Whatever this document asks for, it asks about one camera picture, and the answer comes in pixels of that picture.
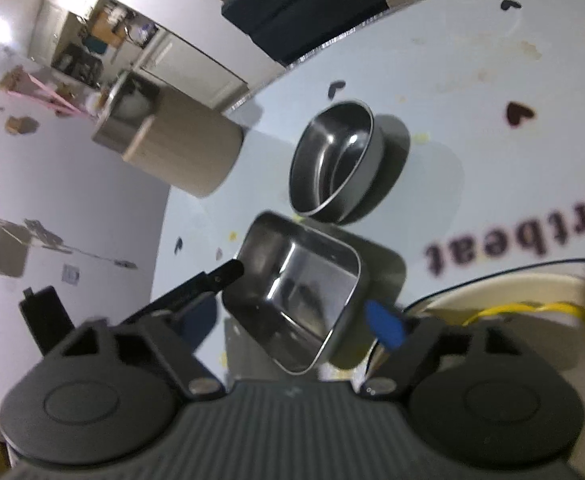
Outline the white kitchen cabinets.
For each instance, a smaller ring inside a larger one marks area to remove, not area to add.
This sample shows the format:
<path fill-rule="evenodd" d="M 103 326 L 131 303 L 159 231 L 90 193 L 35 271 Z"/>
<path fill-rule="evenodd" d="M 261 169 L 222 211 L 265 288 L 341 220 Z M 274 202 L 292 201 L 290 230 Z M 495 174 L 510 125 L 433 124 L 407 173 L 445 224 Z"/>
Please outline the white kitchen cabinets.
<path fill-rule="evenodd" d="M 117 0 L 42 0 L 28 57 L 93 89 L 133 70 L 214 110 L 248 91 L 209 55 Z"/>

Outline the large rectangular steel tray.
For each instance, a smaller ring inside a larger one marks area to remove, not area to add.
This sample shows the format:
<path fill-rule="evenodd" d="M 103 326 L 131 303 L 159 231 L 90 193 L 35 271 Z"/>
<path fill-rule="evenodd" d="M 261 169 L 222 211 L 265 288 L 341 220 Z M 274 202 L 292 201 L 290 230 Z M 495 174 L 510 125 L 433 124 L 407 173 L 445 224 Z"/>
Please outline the large rectangular steel tray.
<path fill-rule="evenodd" d="M 327 361 L 369 284 L 351 245 L 273 211 L 253 220 L 236 259 L 244 275 L 222 292 L 225 310 L 284 372 Z"/>

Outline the cream two-handled ceramic bowl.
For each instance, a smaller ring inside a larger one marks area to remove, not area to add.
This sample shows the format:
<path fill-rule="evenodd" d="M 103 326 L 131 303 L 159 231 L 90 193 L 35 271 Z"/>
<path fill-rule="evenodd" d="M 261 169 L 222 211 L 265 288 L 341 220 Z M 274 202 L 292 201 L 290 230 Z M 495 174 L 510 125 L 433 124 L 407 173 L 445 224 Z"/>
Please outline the cream two-handled ceramic bowl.
<path fill-rule="evenodd" d="M 414 316 L 437 316 L 449 324 L 463 326 L 466 318 L 486 308 L 502 304 L 541 306 L 550 302 L 569 302 L 585 307 L 585 278 L 550 271 L 502 274 L 419 300 L 407 309 L 407 313 Z M 554 315 L 562 321 L 583 325 L 563 314 L 537 316 L 551 318 Z"/>

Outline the heart-shaped steel bowl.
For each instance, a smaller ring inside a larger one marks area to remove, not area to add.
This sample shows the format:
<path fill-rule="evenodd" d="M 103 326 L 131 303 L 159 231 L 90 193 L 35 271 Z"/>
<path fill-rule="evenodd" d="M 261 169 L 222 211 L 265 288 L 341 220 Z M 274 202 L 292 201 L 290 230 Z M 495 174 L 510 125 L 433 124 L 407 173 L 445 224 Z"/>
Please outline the heart-shaped steel bowl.
<path fill-rule="evenodd" d="M 324 223 L 345 220 L 369 192 L 384 155 L 384 133 L 370 107 L 341 101 L 325 108 L 303 130 L 292 156 L 292 210 Z"/>

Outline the floral scalloped ceramic bowl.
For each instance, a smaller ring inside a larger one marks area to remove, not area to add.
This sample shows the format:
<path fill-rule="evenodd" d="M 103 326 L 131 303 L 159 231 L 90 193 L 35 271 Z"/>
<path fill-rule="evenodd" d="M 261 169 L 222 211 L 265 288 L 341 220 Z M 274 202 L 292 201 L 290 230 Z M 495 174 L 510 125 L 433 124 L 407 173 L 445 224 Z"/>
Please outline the floral scalloped ceramic bowl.
<path fill-rule="evenodd" d="M 541 306 L 532 306 L 531 304 L 502 304 L 501 306 L 480 310 L 474 315 L 471 315 L 470 318 L 466 318 L 462 325 L 469 326 L 485 318 L 511 314 L 563 314 L 585 325 L 585 307 L 576 306 L 569 302 L 550 302 L 549 304 L 541 304 Z"/>

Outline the beige cylindrical container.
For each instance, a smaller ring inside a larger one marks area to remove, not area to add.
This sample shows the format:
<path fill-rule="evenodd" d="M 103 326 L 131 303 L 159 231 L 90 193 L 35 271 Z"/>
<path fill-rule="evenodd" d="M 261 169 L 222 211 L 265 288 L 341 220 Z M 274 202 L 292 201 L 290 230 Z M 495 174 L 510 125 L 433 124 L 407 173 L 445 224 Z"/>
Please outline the beige cylindrical container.
<path fill-rule="evenodd" d="M 105 96 L 93 141 L 146 174 L 203 198 L 230 174 L 244 131 L 185 93 L 124 70 Z"/>

